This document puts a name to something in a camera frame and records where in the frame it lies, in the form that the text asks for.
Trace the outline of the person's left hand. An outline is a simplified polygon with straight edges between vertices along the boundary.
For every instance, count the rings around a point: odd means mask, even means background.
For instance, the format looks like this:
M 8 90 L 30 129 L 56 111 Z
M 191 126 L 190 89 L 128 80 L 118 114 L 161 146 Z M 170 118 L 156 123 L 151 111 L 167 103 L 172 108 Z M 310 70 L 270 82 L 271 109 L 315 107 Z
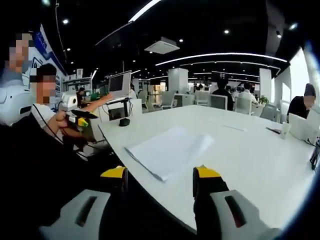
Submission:
M 59 111 L 55 114 L 55 121 L 58 128 L 66 128 L 68 126 L 68 122 L 66 119 L 66 112 Z

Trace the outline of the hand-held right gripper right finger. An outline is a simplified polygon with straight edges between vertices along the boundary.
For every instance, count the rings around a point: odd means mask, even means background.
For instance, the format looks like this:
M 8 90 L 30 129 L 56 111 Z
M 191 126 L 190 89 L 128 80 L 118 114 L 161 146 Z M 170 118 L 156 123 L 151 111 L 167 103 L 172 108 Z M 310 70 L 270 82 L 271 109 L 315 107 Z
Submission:
M 211 168 L 193 169 L 193 212 L 200 240 L 277 240 L 281 229 L 267 226 L 259 209 L 237 190 L 230 190 Z

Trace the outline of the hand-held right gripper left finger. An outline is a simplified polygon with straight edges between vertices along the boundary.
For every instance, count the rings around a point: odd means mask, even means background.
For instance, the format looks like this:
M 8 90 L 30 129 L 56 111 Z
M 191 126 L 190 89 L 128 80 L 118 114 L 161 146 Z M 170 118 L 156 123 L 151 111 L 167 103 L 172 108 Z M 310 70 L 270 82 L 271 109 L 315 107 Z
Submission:
M 128 169 L 102 173 L 93 190 L 86 189 L 61 208 L 60 217 L 39 231 L 45 240 L 112 240 L 124 225 Z

